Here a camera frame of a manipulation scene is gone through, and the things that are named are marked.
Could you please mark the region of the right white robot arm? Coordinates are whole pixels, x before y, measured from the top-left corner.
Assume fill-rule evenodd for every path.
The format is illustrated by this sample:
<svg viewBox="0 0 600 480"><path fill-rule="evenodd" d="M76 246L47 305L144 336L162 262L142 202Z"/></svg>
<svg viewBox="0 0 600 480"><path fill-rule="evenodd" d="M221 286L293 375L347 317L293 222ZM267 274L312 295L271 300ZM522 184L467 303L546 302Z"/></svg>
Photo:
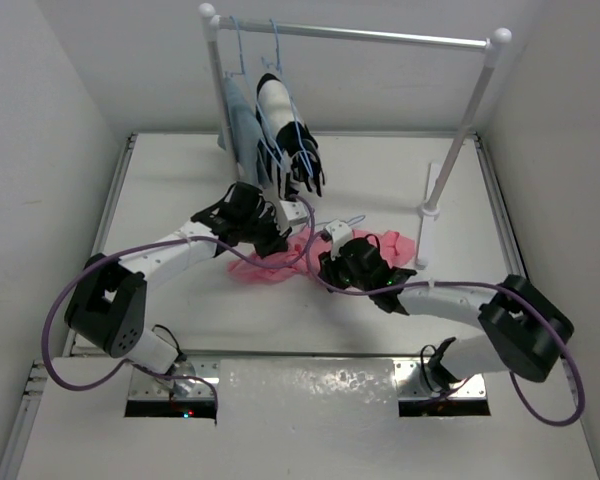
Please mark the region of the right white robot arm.
<svg viewBox="0 0 600 480"><path fill-rule="evenodd" d="M318 276L331 289L366 292L386 313L427 315L481 329L466 340L451 336L422 365L430 391L444 392L476 374L510 371L525 380L546 380L568 342L572 322L526 278L508 275L495 293L454 284L418 286L415 271L392 267L368 239L354 238L318 257Z"/></svg>

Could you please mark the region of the blue wire hanger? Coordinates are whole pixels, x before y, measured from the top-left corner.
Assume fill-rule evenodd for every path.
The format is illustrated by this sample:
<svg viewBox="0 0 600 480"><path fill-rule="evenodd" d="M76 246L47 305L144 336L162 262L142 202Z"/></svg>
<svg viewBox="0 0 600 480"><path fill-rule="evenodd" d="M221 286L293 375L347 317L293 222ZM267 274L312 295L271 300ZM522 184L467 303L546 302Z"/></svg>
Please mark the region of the blue wire hanger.
<svg viewBox="0 0 600 480"><path fill-rule="evenodd" d="M351 217L347 220L345 220L345 223L347 225L349 225L350 227L353 227L355 225L360 224L361 222L363 222L366 219L366 216L364 214L360 214L360 215L356 215L354 217ZM322 221L322 222L317 222L315 224L315 230L322 230L325 228L326 225L328 225L329 223L331 223L331 220L328 221Z"/></svg>

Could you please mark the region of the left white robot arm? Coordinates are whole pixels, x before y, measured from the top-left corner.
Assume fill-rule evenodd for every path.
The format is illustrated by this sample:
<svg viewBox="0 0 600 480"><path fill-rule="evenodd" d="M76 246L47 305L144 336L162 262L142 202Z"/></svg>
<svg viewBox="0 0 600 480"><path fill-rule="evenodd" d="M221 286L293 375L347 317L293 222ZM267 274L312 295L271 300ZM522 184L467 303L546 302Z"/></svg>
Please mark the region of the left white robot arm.
<svg viewBox="0 0 600 480"><path fill-rule="evenodd" d="M221 200L161 239L157 248L110 262L102 254L92 257L69 301L65 323L110 357L166 374L181 354L145 325L149 292L241 243L253 245L261 258L283 252L290 233L283 210L266 201L257 187L237 182Z"/></svg>

